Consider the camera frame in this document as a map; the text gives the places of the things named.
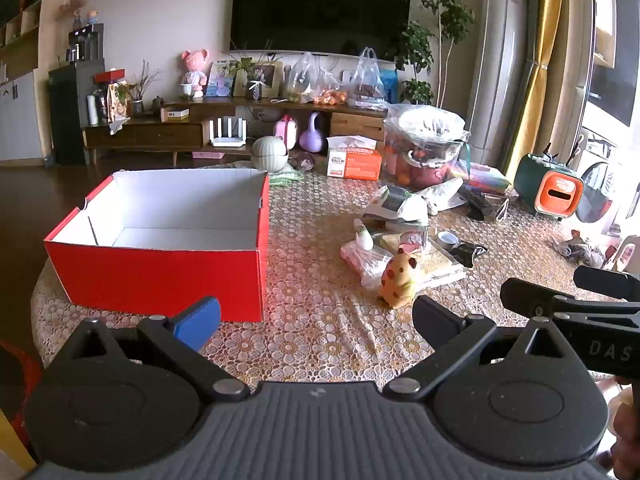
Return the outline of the purple vase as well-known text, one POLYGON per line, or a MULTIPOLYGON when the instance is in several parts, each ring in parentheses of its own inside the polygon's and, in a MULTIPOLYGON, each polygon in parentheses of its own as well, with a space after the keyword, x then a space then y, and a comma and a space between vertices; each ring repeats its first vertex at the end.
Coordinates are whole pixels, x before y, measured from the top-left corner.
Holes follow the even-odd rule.
POLYGON ((321 153, 324 148, 324 141, 326 140, 322 132, 316 126, 317 118, 318 113, 312 112, 308 119, 307 129, 298 139, 300 148, 312 154, 321 153))

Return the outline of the black cabinet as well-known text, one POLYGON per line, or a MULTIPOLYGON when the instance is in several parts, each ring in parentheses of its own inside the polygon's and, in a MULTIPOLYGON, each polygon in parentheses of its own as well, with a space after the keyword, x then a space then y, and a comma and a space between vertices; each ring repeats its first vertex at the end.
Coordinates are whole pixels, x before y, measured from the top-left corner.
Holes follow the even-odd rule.
POLYGON ((79 61, 50 70, 48 97, 54 161, 61 166, 87 165, 82 132, 89 125, 87 96, 96 90, 94 76, 104 59, 79 61))

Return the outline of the clear bag on console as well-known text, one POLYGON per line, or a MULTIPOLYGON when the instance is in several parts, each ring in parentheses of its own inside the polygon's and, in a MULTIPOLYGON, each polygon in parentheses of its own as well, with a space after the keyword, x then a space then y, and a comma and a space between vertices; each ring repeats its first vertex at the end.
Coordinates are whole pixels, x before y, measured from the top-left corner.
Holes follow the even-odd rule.
POLYGON ((347 96, 356 101, 382 100, 384 98, 384 84, 378 67, 378 58, 373 48, 365 47, 361 51, 356 70, 348 83, 347 96))

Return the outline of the black snack packet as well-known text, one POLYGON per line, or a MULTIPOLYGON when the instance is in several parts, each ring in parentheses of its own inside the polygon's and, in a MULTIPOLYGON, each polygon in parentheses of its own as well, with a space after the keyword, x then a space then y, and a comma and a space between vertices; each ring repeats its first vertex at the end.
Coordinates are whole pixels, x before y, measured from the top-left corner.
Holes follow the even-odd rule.
POLYGON ((456 259, 458 263, 471 269, 474 266, 476 258, 485 255, 487 247, 482 244, 473 244, 469 242, 461 242, 456 247, 450 250, 452 258, 456 259))

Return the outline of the white padded envelope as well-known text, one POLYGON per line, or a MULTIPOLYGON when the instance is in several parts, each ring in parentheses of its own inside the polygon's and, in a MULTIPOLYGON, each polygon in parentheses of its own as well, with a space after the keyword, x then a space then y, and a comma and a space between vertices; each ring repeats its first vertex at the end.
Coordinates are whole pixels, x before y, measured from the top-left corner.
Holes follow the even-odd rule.
POLYGON ((425 200, 428 214, 436 216, 441 211, 464 205, 466 200, 459 195, 462 185, 463 179, 454 177, 419 192, 425 200))

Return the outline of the black wall television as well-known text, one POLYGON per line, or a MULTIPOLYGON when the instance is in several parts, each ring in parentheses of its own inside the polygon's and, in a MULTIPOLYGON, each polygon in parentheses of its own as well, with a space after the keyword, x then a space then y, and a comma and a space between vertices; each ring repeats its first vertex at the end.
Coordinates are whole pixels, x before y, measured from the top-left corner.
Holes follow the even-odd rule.
POLYGON ((230 48, 360 55, 391 61, 410 0, 232 0, 230 48))

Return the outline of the wooden photo frame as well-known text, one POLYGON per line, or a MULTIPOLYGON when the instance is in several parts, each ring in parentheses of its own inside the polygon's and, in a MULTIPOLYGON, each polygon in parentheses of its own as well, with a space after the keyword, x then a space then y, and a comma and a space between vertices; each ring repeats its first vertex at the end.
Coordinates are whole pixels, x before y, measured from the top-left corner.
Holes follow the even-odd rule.
MULTIPOLYGON (((259 64, 254 69, 257 76, 256 81, 259 82, 260 97, 262 99, 271 99, 280 96, 281 84, 283 81, 283 63, 280 61, 271 61, 259 64)), ((245 70, 237 70, 234 76, 233 96, 239 98, 246 96, 247 89, 254 84, 247 76, 245 70)))

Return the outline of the pink sachet packet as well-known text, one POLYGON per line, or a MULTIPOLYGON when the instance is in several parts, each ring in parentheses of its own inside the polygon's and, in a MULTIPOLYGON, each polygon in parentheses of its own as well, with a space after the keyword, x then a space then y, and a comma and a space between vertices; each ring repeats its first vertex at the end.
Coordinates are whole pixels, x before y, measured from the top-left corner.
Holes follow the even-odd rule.
POLYGON ((387 263, 393 258, 390 252, 376 245, 371 250, 365 250, 356 240, 344 244, 340 255, 359 275, 360 285, 367 290, 380 287, 387 263))

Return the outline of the orange white tissue box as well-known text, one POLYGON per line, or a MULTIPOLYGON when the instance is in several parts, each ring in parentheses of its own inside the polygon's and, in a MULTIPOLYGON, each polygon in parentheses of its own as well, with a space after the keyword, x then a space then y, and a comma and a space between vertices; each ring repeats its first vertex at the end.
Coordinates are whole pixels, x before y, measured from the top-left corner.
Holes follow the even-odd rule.
POLYGON ((330 136, 326 175, 332 178, 377 181, 382 155, 376 141, 365 136, 330 136))

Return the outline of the white green plastic bag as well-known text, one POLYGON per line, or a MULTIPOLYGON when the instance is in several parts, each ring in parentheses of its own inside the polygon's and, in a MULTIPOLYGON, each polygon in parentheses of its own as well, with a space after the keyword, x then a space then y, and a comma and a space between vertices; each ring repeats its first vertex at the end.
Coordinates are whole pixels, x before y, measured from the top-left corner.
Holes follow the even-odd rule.
POLYGON ((388 184, 372 195, 370 203, 363 209, 362 216, 396 223, 427 224, 428 207, 420 194, 388 184))

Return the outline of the red cardboard box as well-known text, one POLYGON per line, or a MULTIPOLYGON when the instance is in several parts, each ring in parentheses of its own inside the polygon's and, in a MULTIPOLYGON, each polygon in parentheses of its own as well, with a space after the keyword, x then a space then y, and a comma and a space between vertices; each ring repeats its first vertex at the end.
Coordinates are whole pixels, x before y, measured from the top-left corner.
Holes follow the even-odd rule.
POLYGON ((212 296, 224 321, 259 322, 269 176, 224 167, 115 172, 43 245, 76 306, 174 316, 212 296))

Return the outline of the potted green tree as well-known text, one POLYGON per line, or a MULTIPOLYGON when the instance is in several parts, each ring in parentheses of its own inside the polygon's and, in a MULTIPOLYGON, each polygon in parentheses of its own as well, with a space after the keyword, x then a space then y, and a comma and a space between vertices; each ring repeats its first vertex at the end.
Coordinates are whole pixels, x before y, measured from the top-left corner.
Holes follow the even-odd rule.
POLYGON ((396 70, 409 70, 399 86, 399 99, 410 104, 442 107, 448 90, 449 63, 457 44, 469 37, 475 22, 464 0, 419 0, 435 20, 431 30, 410 21, 400 35, 396 70))

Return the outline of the plastic bag of fruit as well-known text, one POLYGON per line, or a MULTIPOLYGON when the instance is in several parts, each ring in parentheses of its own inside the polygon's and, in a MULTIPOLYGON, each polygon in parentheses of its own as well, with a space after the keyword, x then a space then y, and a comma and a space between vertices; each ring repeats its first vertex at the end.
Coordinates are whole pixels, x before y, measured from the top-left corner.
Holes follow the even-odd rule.
POLYGON ((464 119, 449 110, 390 104, 384 118, 384 178, 413 191, 441 184, 468 136, 464 119))

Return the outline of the white wifi router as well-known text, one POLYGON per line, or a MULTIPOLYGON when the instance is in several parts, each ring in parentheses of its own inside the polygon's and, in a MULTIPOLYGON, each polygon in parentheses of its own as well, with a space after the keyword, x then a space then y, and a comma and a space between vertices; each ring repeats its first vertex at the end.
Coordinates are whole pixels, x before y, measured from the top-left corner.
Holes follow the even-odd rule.
POLYGON ((209 142, 214 148, 242 148, 247 140, 247 121, 221 116, 208 121, 209 142))

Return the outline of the white standing air conditioner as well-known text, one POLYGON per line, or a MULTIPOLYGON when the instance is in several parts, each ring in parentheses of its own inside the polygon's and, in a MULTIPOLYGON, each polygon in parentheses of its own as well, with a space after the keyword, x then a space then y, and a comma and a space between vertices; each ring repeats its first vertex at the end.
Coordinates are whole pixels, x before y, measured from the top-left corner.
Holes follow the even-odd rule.
POLYGON ((466 116, 472 162, 497 167, 526 55, 527 0, 483 0, 466 116))

